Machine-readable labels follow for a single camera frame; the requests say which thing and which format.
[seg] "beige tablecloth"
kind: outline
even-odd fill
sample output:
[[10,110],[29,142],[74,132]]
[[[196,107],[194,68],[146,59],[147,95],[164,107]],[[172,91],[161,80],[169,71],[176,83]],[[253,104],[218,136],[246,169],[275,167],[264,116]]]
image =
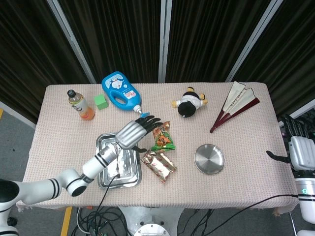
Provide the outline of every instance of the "beige tablecloth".
[[[177,149],[167,153],[178,167],[166,184],[143,163],[142,181],[131,188],[110,190],[104,205],[220,208],[246,207],[278,194],[296,194],[290,165],[272,160],[266,150],[286,155],[278,122],[265,84],[249,83],[260,103],[233,118],[214,133],[209,130],[216,120],[232,83],[134,84],[142,96],[144,112],[162,121],[170,121],[170,133]],[[171,107],[188,86],[203,92],[209,103],[190,118],[182,118]],[[66,92],[82,93],[95,109],[94,96],[104,94],[101,85],[52,85],[47,87],[30,150],[24,181],[52,178],[65,169],[82,165],[95,154],[96,138],[102,133],[120,130],[139,115],[115,107],[105,95],[109,107],[96,110],[95,118],[83,121],[70,107]],[[141,148],[154,144],[152,134],[140,143]],[[225,155],[225,167],[216,175],[205,175],[195,166],[194,153],[202,144],[217,145]],[[37,207],[96,206],[104,191],[94,181],[79,197],[63,190],[53,200]],[[257,207],[292,209],[298,201],[280,197]]]

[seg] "green toy block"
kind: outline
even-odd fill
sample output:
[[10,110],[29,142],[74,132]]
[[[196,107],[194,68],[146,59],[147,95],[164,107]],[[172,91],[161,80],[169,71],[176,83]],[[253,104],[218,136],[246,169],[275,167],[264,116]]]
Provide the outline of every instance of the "green toy block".
[[102,94],[99,96],[95,96],[94,102],[95,102],[95,104],[99,110],[102,110],[102,109],[108,107],[108,103],[106,102],[106,99],[105,99],[104,95],[102,95]]

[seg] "folding fan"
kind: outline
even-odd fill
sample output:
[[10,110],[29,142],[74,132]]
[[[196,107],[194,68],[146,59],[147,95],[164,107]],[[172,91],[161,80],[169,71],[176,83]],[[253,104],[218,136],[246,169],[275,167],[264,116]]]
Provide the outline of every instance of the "folding fan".
[[210,133],[229,119],[237,116],[259,102],[259,99],[255,97],[254,91],[251,88],[246,89],[245,85],[235,81]]

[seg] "metal tray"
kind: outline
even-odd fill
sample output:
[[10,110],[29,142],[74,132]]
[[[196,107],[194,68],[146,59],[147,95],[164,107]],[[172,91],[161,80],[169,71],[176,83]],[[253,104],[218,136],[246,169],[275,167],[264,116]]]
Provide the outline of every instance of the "metal tray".
[[[114,143],[116,133],[100,135],[96,140],[96,153],[106,147],[109,143]],[[120,178],[115,178],[109,188],[124,188],[136,186],[141,181],[141,166],[139,153],[134,150],[122,150],[118,157]],[[117,174],[117,160],[99,173],[98,184],[100,188],[107,188],[110,181]]]

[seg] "robotic hand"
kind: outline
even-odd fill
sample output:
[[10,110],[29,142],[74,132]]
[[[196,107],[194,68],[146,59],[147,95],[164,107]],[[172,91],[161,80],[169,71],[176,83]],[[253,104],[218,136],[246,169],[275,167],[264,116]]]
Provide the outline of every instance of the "robotic hand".
[[88,184],[117,158],[122,149],[138,148],[135,145],[146,134],[162,125],[159,120],[154,116],[148,116],[129,122],[117,133],[114,144],[106,146],[83,165],[81,175],[74,169],[69,169],[55,178],[30,183],[0,179],[0,235],[19,235],[16,228],[7,224],[10,210],[18,201],[30,205],[54,199],[61,194],[62,188],[73,197],[79,196]]
[[[276,156],[270,151],[267,154],[274,160],[291,164],[302,217],[315,224],[315,144],[303,124],[289,115],[285,115],[282,121],[289,138],[290,155]],[[315,236],[315,232],[301,230],[298,236]]]

